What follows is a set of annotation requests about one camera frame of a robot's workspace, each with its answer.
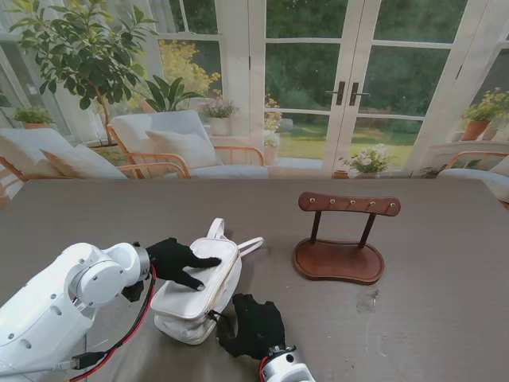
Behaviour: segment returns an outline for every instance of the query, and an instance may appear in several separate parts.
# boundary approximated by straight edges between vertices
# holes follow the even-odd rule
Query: bag handle
[[[263,241],[264,240],[262,237],[256,237],[254,239],[245,241],[242,244],[239,244],[237,246],[239,248],[239,250],[241,250],[243,248],[247,248],[244,251],[240,251],[240,257],[243,257],[243,256],[247,255],[248,253],[252,253],[252,251],[254,251],[255,249],[260,248],[263,244]]]
[[[212,222],[210,229],[208,230],[207,237],[209,239],[226,239],[224,235],[224,219],[217,217]]]

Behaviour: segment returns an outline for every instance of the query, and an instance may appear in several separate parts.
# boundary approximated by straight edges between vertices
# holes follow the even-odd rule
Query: metal rod
[[[311,230],[311,237],[309,238],[309,242],[311,244],[315,244],[315,240],[317,239],[318,233],[318,225],[320,225],[321,211],[315,212],[315,221],[313,222],[313,229]]]
[[[364,245],[366,245],[367,237],[369,236],[369,231],[371,230],[371,227],[373,227],[373,222],[375,221],[376,214],[370,213],[369,217],[367,218],[366,228],[363,232],[363,237],[360,238],[359,242],[359,248],[364,248]]]

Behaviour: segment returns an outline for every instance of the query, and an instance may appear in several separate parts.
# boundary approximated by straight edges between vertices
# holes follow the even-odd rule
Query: table
[[[313,223],[297,207],[303,191],[399,198],[400,214],[379,217],[369,238],[387,265],[374,288],[312,282],[293,270],[293,247]],[[237,243],[266,239],[244,259],[237,290],[276,303],[287,344],[317,380],[507,379],[509,213],[480,181],[31,181],[0,216],[0,303],[68,245],[148,246],[167,236],[190,244],[217,216]],[[366,219],[324,213],[318,237],[357,240]],[[138,308],[119,298],[102,309],[88,348],[117,341]],[[230,357],[213,336],[197,347],[177,343],[149,313],[89,380],[255,382],[257,367]]]

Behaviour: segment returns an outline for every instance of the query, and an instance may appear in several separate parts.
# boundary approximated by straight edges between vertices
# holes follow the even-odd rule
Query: wooden chair frame
[[[189,168],[185,163],[185,160],[176,154],[150,154],[150,153],[130,153],[126,146],[120,140],[119,135],[115,131],[115,128],[112,125],[108,125],[107,129],[110,131],[110,135],[114,138],[114,140],[118,143],[122,154],[126,157],[127,161],[131,165],[136,165],[135,158],[142,160],[144,163],[147,163],[147,159],[153,159],[155,161],[163,161],[158,163],[170,163],[176,162],[175,165],[179,166],[184,174],[185,178],[191,178],[189,175]],[[247,162],[248,155],[250,152],[255,153],[260,161],[260,165],[264,166],[265,161],[263,159],[263,155],[260,150],[255,149],[254,147],[244,147],[244,146],[214,146],[215,150],[230,150],[230,161],[233,163],[233,151],[241,150],[244,151],[244,158]],[[139,177],[143,177],[143,174],[140,170],[136,170]]]
[[[489,157],[506,157],[509,153],[500,153],[496,151],[464,151],[462,153],[459,153],[456,155],[453,159],[450,160],[450,162],[447,164],[444,170],[449,170],[453,167],[454,163],[459,159],[463,157],[467,157],[467,162],[464,164],[463,168],[466,169],[468,164],[472,161],[472,159],[469,160],[471,157],[479,157],[482,156],[483,160],[480,163],[480,168],[483,167],[483,165],[486,163]]]
[[[29,180],[32,179],[72,179],[71,177],[47,177],[45,175],[25,175],[20,170],[18,170],[12,163],[7,161],[4,157],[0,156],[0,165],[4,166],[6,169],[8,169],[11,173],[17,176],[17,178],[22,181],[23,183],[26,183]],[[159,170],[158,175],[152,175],[152,170]],[[186,177],[184,174],[184,171],[182,169],[175,165],[174,163],[146,163],[141,165],[126,165],[126,166],[117,166],[117,170],[120,170],[122,172],[130,172],[133,174],[134,179],[145,179],[145,177],[138,176],[138,171],[140,170],[147,170],[149,172],[149,175],[151,178],[162,176],[165,171],[164,170],[174,170],[177,173],[177,177],[184,178]]]

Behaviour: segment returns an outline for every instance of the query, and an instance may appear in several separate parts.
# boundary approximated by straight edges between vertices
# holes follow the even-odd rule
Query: white cushion
[[[495,167],[490,170],[492,173],[499,173],[509,177],[509,155],[500,161]]]
[[[197,134],[210,142],[198,113],[193,110],[120,115],[111,120],[111,125],[130,153],[155,154],[159,152],[145,133],[147,130]]]
[[[127,176],[109,161],[84,145],[61,152],[51,150],[41,152],[66,177],[127,179]]]
[[[53,129],[0,129],[0,155],[24,175],[61,177],[40,149],[58,153],[72,145]]]
[[[198,134],[178,134],[147,130],[159,152],[180,155],[189,169],[222,165],[216,159],[214,146]]]
[[[213,166],[190,170],[189,175],[196,179],[268,179],[269,170],[263,166]],[[175,173],[165,175],[165,178],[176,177]]]
[[[509,203],[509,177],[483,170],[450,169],[441,171],[438,177],[457,179],[480,179],[499,201]]]

